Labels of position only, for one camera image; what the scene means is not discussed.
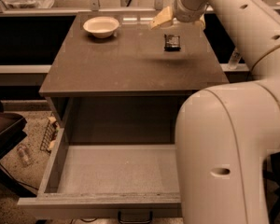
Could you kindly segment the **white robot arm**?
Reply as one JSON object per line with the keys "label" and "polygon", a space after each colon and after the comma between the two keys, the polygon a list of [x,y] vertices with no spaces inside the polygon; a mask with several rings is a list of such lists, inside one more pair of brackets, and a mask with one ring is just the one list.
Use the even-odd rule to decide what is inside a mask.
{"label": "white robot arm", "polygon": [[262,177],[280,151],[280,15],[262,0],[175,0],[151,22],[196,21],[211,7],[252,73],[194,93],[175,126],[184,224],[269,224]]}

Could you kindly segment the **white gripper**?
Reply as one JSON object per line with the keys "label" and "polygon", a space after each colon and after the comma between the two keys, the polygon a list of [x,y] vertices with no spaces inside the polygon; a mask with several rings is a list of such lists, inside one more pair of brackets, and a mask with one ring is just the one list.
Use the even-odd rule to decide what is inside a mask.
{"label": "white gripper", "polygon": [[204,12],[207,9],[206,0],[174,0],[173,9],[165,7],[149,22],[151,30],[172,26],[174,17],[181,22],[194,22],[202,30],[205,29]]}

